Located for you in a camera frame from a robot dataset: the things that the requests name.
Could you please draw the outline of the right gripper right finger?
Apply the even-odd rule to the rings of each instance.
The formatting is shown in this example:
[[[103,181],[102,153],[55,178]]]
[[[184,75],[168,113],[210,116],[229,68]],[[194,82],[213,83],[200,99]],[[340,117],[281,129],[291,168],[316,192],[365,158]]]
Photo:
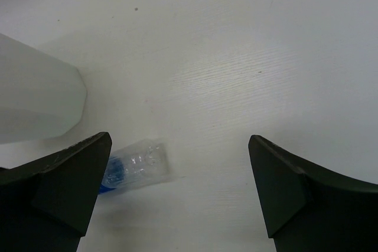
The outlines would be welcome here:
[[[377,185],[300,158],[260,135],[250,163],[277,251],[377,251]]]

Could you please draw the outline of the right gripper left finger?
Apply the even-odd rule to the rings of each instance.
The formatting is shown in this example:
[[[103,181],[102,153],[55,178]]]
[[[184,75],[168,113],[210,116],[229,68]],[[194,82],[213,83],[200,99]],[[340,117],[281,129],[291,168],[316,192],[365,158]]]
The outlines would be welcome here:
[[[112,140],[100,132],[1,168],[1,251],[76,251],[86,235]]]

